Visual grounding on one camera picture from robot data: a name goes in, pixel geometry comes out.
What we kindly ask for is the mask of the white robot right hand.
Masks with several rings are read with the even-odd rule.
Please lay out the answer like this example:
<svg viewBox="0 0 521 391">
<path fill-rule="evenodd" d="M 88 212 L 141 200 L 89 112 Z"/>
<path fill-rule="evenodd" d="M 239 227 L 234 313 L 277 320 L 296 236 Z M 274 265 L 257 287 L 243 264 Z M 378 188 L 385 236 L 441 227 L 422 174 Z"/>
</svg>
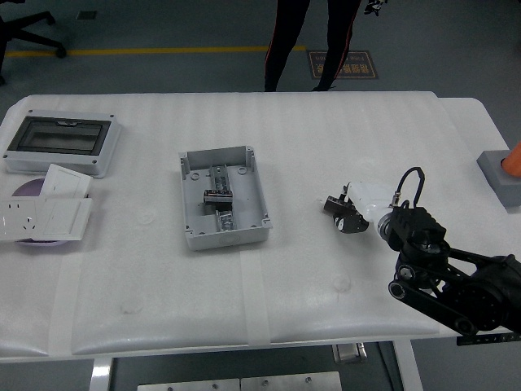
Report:
<svg viewBox="0 0 521 391">
<path fill-rule="evenodd" d="M 334 214 L 337 230 L 362 233 L 372 226 L 384 238 L 391 219 L 393 190 L 371 182 L 350 182 L 339 197 L 341 212 Z"/>
</svg>

